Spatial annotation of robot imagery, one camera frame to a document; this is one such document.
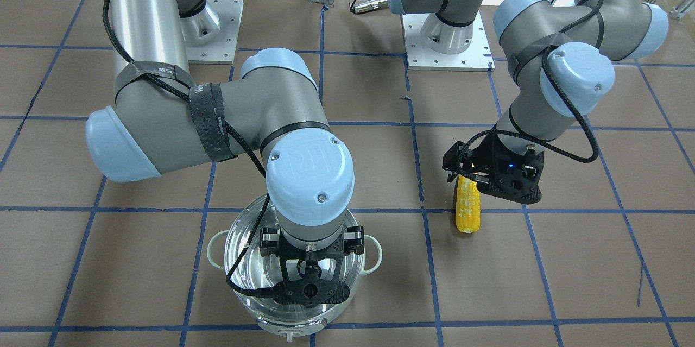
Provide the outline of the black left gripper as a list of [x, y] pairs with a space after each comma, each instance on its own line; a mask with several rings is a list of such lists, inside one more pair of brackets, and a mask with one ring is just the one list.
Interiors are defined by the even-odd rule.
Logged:
[[514, 153], [496, 135], [486, 135], [475, 149], [457, 141], [443, 156], [443, 169], [452, 182], [462, 175], [477, 183], [480, 193], [520, 204], [541, 201], [539, 186], [544, 168], [544, 153], [527, 150]]

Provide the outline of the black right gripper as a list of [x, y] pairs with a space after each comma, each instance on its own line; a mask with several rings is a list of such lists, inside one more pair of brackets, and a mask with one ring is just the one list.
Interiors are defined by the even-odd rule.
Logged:
[[340, 304], [350, 297], [350, 288], [340, 279], [344, 257], [364, 253], [363, 227], [350, 226], [328, 247], [315, 250], [290, 244], [280, 230], [262, 228], [261, 256], [276, 255], [280, 260], [281, 282], [260, 288], [260, 298], [278, 304], [316, 307]]

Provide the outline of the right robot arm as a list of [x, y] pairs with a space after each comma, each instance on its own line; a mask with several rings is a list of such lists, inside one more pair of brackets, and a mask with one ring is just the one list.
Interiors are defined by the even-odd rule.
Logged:
[[[114, 105], [93, 112], [85, 139], [111, 181], [160, 177], [248, 154], [265, 177], [266, 200], [248, 243], [260, 231], [262, 256], [280, 260], [281, 280], [241, 295], [278, 304], [339, 304], [351, 288], [343, 261], [362, 255], [362, 226], [345, 226], [354, 193], [352, 156], [327, 122], [305, 62], [266, 48], [243, 64], [241, 78], [196, 84], [189, 74], [177, 0], [104, 0], [106, 33], [119, 62]], [[268, 206], [278, 228], [261, 228]]]

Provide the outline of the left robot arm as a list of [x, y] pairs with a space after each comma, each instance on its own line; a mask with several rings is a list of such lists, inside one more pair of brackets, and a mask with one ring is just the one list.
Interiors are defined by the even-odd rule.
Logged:
[[442, 169], [449, 182], [469, 179], [481, 193], [534, 204], [546, 150], [580, 163], [598, 159], [584, 117], [613, 86], [614, 62], [663, 44], [668, 16], [643, 0], [575, 0], [571, 7], [504, 0], [493, 24], [519, 95], [490, 130], [455, 142]]

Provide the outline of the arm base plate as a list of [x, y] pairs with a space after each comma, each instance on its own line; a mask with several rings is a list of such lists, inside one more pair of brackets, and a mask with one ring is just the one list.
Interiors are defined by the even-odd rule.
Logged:
[[495, 68], [480, 13], [470, 25], [446, 25], [434, 14], [402, 15], [409, 69], [484, 72]]
[[180, 25], [191, 64], [233, 65], [244, 8], [242, 0], [207, 0]]

